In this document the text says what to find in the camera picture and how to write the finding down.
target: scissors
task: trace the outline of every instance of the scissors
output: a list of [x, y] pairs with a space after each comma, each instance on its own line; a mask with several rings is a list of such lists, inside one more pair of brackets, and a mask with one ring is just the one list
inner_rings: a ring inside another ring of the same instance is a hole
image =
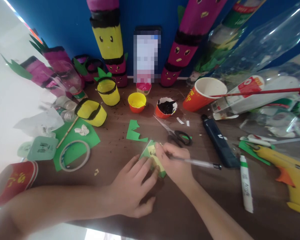
[[[192, 139], [190, 138], [190, 136], [188, 134], [186, 134], [185, 132], [182, 132], [182, 131], [178, 131], [178, 130], [176, 130], [176, 131], [171, 130], [167, 125], [165, 125], [155, 115], [153, 115], [153, 116], [168, 131], [168, 142], [174, 141], [181, 148], [182, 148], [182, 145], [179, 142], [182, 142], [186, 146], [191, 146]], [[183, 138], [182, 136], [187, 137], [189, 139], [189, 141], [186, 141], [186, 139]]]

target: small orange cup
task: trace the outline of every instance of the small orange cup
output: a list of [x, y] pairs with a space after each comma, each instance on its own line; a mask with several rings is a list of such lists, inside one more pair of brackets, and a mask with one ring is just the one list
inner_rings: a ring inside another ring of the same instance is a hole
[[174, 100], [172, 100], [171, 98], [168, 98], [168, 97], [164, 97], [164, 98], [160, 98], [159, 101], [157, 102], [157, 107], [156, 107], [157, 117], [162, 118], [162, 119], [166, 119], [166, 118], [170, 117], [172, 114], [174, 114], [175, 111], [177, 110], [178, 105], [177, 105], [177, 103], [174, 103], [173, 104], [173, 111], [172, 111], [171, 114], [164, 114], [163, 112], [161, 112], [161, 110], [158, 107], [158, 104], [164, 103], [164, 102], [167, 102], [167, 101], [168, 102], [173, 102]]
[[141, 113], [146, 105], [147, 99], [146, 96], [142, 93], [132, 93], [128, 97], [128, 103], [130, 110], [133, 113]]
[[194, 87], [183, 101], [185, 110], [195, 112], [220, 97], [210, 97], [227, 93], [227, 87], [218, 79], [204, 77], [199, 78]]

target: yellow glue gun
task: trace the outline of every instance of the yellow glue gun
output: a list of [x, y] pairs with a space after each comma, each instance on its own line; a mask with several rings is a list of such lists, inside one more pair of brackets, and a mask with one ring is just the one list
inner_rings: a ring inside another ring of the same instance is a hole
[[246, 144], [259, 157], [279, 168], [281, 175], [276, 180], [288, 185], [290, 202], [287, 202], [287, 204], [291, 209], [300, 213], [300, 162], [270, 148], [251, 143]]

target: yellow cup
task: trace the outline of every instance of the yellow cup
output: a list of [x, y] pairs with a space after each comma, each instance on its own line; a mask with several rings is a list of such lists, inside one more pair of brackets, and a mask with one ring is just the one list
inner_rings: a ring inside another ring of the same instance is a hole
[[103, 77], [97, 82], [97, 91], [108, 106], [114, 106], [120, 101], [116, 82], [110, 77]]

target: hand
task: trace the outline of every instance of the hand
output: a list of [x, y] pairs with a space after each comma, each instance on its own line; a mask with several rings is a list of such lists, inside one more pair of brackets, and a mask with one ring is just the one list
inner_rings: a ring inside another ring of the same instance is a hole
[[122, 214], [128, 217], [140, 218], [152, 212], [155, 197], [140, 205], [141, 199], [151, 190], [158, 179], [159, 168], [155, 168], [151, 177], [142, 183], [148, 173], [153, 158], [134, 156], [119, 172], [109, 186], [113, 215]]
[[174, 157], [190, 158], [188, 149], [176, 147], [171, 143], [165, 143], [163, 146], [156, 143], [155, 148], [157, 157], [166, 170], [166, 173], [179, 188], [188, 180], [193, 179], [190, 163], [170, 160], [166, 155], [168, 153]]

